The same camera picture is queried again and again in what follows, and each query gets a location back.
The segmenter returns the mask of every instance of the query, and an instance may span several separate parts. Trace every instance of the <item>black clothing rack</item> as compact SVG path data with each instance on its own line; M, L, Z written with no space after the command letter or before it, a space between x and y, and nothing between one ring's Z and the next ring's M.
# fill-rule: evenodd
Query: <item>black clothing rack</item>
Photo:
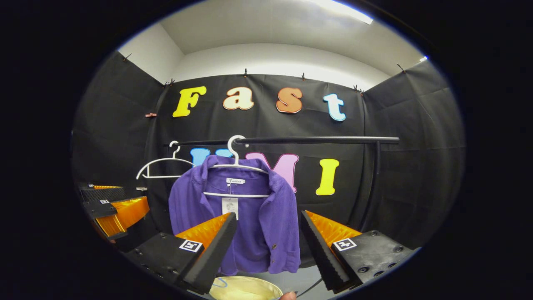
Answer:
M375 210L374 203L375 187L379 179L379 168L381 162L381 144L396 145L399 144L398 137L277 137L277 138L244 138L236 139L235 144L374 144L376 156L374 157L374 170L372 182L370 183L370 193L368 202L365 207L361 222L356 230L366 232L368 230L368 218ZM206 145L226 145L228 140L201 140L201 141L185 141L175 144L176 146L206 146Z

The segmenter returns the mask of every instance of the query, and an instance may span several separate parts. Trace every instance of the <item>hanger hook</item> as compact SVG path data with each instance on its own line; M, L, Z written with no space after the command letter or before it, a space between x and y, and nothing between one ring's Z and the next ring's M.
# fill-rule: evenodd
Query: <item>hanger hook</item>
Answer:
M177 144L177 141L173 140L173 141L170 143L169 147L172 147L172 145L174 145L174 144ZM177 149L176 149L176 151L174 151L174 152L172 153L172 158L173 158L173 159L176 158L176 153L178 153L178 151L180 150L180 148L181 148L181 146L178 146Z
M238 165L239 164L239 154L233 150L233 147L232 147L232 144L233 144L233 141L236 140L236 139L245 139L245 137L243 136L232 136L229 140L228 140L228 150L235 156L235 164Z

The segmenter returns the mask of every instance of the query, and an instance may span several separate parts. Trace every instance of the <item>cable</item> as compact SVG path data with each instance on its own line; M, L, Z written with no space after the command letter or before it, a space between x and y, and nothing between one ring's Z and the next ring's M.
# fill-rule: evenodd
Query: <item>cable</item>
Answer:
M322 277L317 282L315 282L310 288L308 288L303 293L301 293L298 296L296 296L296 298L298 298L298 297L302 296L303 294L307 293L310 289L314 288L315 286L317 286L317 284L319 284L321 282L322 282Z

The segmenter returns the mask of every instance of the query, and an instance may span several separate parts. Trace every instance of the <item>ceiling light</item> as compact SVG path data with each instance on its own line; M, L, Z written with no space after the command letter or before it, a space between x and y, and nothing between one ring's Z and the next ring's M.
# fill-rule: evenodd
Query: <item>ceiling light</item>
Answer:
M363 22L365 22L366 24L371 24L373 19L365 14L363 14L362 12L359 12L349 6L346 6L344 4L341 4L339 2L335 2L335 1L332 1L332 0L306 0L306 1L309 1L309 2L313 2L315 4L318 4L320 5L322 8L324 9L327 9L327 10L330 10L330 11L333 11L333 12L336 12L336 13L340 13L340 14L346 14L346 15L349 15L351 17L354 17L358 20L361 20Z

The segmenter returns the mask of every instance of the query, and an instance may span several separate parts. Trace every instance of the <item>yellow bowl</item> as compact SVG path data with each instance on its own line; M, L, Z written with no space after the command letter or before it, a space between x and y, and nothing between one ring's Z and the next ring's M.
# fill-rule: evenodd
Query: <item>yellow bowl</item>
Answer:
M275 300L283 295L274 284L254 277L217 277L209 294L216 300Z

